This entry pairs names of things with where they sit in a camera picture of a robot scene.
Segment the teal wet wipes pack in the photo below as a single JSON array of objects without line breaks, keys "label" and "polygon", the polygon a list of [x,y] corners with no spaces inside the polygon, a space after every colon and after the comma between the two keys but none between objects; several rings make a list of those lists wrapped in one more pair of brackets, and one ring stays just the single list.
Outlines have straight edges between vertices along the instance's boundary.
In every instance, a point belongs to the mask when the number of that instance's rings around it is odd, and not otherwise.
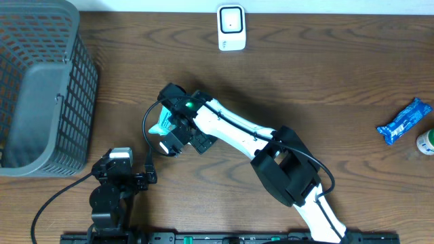
[{"label": "teal wet wipes pack", "polygon": [[162,106],[158,122],[153,125],[148,132],[150,134],[158,134],[159,136],[165,136],[169,134],[173,129],[176,128],[176,126],[170,122],[171,117],[171,112],[165,106]]}]

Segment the blue snack bar wrapper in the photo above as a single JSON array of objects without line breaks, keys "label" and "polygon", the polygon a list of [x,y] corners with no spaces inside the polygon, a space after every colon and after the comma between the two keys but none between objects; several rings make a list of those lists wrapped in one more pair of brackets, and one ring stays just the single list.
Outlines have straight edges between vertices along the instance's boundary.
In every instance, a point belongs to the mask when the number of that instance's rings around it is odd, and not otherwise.
[{"label": "blue snack bar wrapper", "polygon": [[386,144],[391,146],[432,111],[432,106],[415,98],[390,123],[379,126],[376,130],[383,135]]}]

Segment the green lid jar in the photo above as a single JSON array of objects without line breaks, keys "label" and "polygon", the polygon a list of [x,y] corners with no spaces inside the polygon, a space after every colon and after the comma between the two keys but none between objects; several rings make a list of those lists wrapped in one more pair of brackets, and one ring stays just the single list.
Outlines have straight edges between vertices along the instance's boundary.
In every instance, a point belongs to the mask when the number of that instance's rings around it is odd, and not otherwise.
[{"label": "green lid jar", "polygon": [[425,155],[434,155],[433,148],[433,129],[419,135],[416,139],[418,150]]}]

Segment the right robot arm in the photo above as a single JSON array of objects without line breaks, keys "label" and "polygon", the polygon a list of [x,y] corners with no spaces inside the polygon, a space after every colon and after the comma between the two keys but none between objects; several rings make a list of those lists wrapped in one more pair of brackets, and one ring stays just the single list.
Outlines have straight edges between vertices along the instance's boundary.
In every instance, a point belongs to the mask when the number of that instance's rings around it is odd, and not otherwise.
[{"label": "right robot arm", "polygon": [[250,160],[272,197],[297,210],[315,241],[343,241],[347,228],[326,201],[333,189],[324,190],[319,176],[320,170],[329,170],[309,152],[294,130],[254,124],[208,94],[188,94],[173,83],[159,92],[157,100],[170,111],[168,120],[174,125],[159,144],[167,155],[179,155],[187,144],[202,154],[215,141],[222,140]]}]

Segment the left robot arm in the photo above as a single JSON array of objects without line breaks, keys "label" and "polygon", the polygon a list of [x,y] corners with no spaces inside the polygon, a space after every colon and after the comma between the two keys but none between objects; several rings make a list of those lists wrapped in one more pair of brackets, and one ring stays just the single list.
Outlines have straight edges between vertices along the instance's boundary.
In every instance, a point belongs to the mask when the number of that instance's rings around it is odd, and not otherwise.
[{"label": "left robot arm", "polygon": [[152,153],[148,152],[145,171],[132,171],[130,147],[108,150],[92,166],[91,173],[100,185],[90,195],[93,224],[86,234],[87,243],[148,243],[141,230],[130,226],[134,198],[140,191],[157,183]]}]

